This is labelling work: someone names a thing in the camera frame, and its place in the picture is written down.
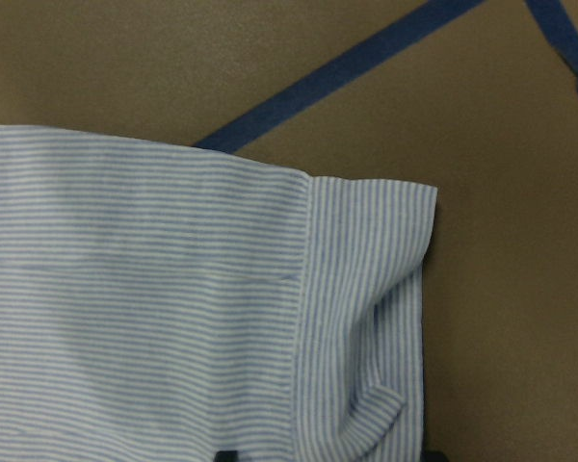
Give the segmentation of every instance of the blue and white striped cloth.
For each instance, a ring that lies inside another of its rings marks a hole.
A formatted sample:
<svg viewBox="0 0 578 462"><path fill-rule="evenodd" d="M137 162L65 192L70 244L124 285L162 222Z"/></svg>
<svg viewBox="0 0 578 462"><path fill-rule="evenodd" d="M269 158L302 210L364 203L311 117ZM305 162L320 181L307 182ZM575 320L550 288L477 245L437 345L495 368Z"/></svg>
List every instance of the blue and white striped cloth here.
<svg viewBox="0 0 578 462"><path fill-rule="evenodd" d="M435 196L0 126L0 462L416 462Z"/></svg>

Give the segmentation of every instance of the striped shirt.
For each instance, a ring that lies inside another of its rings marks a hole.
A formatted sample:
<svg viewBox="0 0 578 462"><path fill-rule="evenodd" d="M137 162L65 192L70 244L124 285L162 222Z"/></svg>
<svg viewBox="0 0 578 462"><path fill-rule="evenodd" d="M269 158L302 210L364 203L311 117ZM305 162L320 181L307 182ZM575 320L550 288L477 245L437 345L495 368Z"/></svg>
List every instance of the striped shirt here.
<svg viewBox="0 0 578 462"><path fill-rule="evenodd" d="M0 126L0 462L415 462L436 188Z"/></svg>

